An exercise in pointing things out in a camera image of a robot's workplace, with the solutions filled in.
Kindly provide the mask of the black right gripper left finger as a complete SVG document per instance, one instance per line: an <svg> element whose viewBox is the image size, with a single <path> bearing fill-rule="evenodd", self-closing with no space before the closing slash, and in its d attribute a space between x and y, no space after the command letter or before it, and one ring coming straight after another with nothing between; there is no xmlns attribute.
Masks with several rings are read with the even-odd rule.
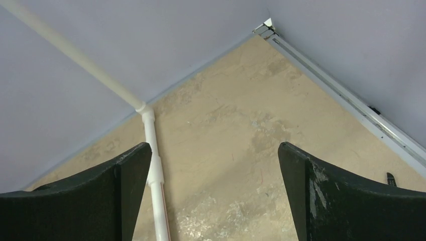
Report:
<svg viewBox="0 0 426 241"><path fill-rule="evenodd" d="M1 240L131 240L151 157L140 143L35 190L1 194Z"/></svg>

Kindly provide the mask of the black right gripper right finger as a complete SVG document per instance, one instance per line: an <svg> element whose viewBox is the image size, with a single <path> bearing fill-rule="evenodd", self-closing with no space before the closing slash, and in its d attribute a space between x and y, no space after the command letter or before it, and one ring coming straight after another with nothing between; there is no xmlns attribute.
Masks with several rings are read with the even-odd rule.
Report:
<svg viewBox="0 0 426 241"><path fill-rule="evenodd" d="M425 193L379 183L283 142L279 165L299 240L425 240Z"/></svg>

